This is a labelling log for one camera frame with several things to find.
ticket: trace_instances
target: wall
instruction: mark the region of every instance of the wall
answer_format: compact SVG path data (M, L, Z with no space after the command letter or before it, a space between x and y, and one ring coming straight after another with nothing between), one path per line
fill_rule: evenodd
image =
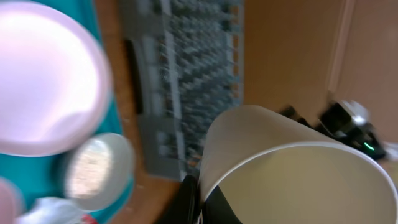
M370 110L387 141L398 141L398 2L358 0L336 88L336 99L352 99Z
M247 0L244 103L293 105L309 121L326 106L344 0Z

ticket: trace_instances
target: small round container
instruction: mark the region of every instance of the small round container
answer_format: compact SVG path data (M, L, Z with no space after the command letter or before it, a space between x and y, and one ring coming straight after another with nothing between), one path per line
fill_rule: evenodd
M0 223L14 224L22 212L22 200L16 187L0 177Z
M79 162L81 156L86 156L88 150L105 150L110 152L111 163L109 171L101 183L101 188L95 194L89 197L76 197L72 189L76 184L72 179L75 178L77 172L74 169L81 169L76 166L82 166ZM74 151L68 152L63 158L61 168L61 185L63 187L64 196L74 201L81 209L86 211L97 211L104 209L116 201L125 189L129 177L133 171L134 152L129 141L119 134L107 133L94 136L84 143L81 147ZM95 178L92 175L85 181L91 181Z

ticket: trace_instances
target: teal tray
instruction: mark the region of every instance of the teal tray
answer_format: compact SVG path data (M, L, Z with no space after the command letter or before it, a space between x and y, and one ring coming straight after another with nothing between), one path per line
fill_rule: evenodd
M100 30L96 23L95 7L91 0L37 0L36 2L50 6L70 16L86 27L102 43ZM100 124L95 134L109 132L118 134L123 132L114 98L104 121ZM45 157L18 157L0 154L0 176L7 178L18 186L24 198L26 210L32 208L37 198L62 197L62 191L57 186L57 178L54 172L60 156L62 154ZM133 185L134 179L131 177L128 186L117 201L108 208L92 212L91 215L99 223L109 221L128 201Z

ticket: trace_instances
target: white plate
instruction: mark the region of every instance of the white plate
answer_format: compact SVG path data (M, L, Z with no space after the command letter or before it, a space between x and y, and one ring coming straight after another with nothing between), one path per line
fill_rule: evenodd
M90 136L111 72L84 27L41 4L0 3L0 49L0 153L58 154Z

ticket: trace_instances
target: green light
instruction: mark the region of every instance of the green light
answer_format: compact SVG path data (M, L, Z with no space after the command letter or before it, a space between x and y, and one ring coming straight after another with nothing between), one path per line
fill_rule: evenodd
M374 148L372 146L368 145L367 143L365 143L365 146L368 147L370 150L374 151Z

